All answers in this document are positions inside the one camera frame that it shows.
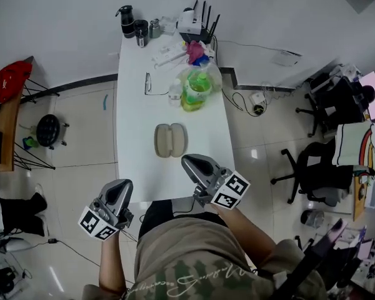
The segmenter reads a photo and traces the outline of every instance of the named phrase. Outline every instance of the power strip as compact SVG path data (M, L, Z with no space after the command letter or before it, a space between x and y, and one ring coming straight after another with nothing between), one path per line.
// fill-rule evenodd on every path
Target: power strip
M158 65L162 66L172 60L180 58L186 54L186 45L181 41L171 47L162 47L158 54L152 57L152 60Z

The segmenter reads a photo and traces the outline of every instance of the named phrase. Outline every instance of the red bag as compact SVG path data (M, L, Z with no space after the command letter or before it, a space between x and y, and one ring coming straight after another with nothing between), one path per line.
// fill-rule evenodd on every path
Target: red bag
M0 70L0 104L9 101L23 87L30 77L32 64L17 61Z

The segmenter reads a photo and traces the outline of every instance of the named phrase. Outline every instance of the bottle cap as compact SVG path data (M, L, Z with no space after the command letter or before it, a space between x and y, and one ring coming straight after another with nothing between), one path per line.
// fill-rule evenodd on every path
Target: bottle cap
M205 80L207 79L207 74L205 72L199 73L197 76L200 80Z

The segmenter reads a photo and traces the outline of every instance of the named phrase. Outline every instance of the pink cloth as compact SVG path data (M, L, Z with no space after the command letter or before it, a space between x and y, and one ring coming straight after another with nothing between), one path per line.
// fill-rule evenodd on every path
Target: pink cloth
M186 53L189 55L189 64L192 64L197 59L201 58L204 54L204 49L196 41L192 41L190 43L187 43L187 51Z

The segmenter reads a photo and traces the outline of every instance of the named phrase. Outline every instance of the plastic bottle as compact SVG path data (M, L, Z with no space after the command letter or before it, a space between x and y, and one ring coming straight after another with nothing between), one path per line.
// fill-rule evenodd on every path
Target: plastic bottle
M168 102L172 107L181 106L182 91L181 80L175 79L168 91Z
M211 83L205 72L192 71L187 77L182 93L182 108L187 111L200 109L211 92Z

